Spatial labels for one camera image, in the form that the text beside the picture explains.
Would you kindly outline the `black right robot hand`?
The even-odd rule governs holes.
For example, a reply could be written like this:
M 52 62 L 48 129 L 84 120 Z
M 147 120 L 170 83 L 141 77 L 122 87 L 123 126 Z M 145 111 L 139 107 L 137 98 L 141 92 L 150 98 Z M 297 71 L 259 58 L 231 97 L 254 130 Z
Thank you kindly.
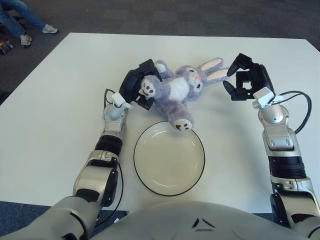
M 222 81 L 232 101 L 254 99 L 254 93 L 264 87 L 267 87 L 275 94 L 273 84 L 265 66 L 254 63 L 250 57 L 242 53 L 235 58 L 227 71 L 228 77 L 233 74 L 236 74 L 236 87 L 226 80 Z

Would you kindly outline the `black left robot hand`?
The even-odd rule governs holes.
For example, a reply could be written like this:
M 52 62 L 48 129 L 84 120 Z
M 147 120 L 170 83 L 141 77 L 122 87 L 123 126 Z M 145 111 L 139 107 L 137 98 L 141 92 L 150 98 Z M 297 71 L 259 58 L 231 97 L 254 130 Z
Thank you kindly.
M 162 78 L 152 59 L 148 59 L 141 63 L 138 68 L 130 70 L 125 76 L 119 93 L 127 103 L 136 102 L 142 108 L 149 110 L 154 103 L 154 98 L 147 99 L 139 90 L 142 86 L 142 81 L 146 76 L 156 76 L 161 82 Z

